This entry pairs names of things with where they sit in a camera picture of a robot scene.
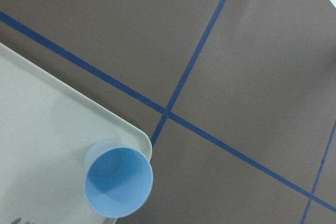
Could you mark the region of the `light blue cup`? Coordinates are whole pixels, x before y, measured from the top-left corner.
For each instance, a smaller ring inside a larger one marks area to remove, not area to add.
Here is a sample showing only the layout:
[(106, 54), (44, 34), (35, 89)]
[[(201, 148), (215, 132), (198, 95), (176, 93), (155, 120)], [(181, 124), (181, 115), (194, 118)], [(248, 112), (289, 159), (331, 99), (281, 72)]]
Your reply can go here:
[(90, 208), (106, 218), (139, 210), (153, 186), (153, 170), (140, 151), (113, 141), (89, 148), (84, 159), (83, 193)]

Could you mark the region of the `cream plastic tray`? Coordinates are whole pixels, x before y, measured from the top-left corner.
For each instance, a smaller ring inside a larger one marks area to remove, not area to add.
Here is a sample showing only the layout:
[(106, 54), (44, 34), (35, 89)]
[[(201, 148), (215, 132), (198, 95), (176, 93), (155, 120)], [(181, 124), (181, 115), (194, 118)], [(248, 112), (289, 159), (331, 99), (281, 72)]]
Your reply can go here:
[(1, 223), (115, 223), (83, 193), (85, 155), (103, 141), (152, 157), (143, 131), (1, 45)]

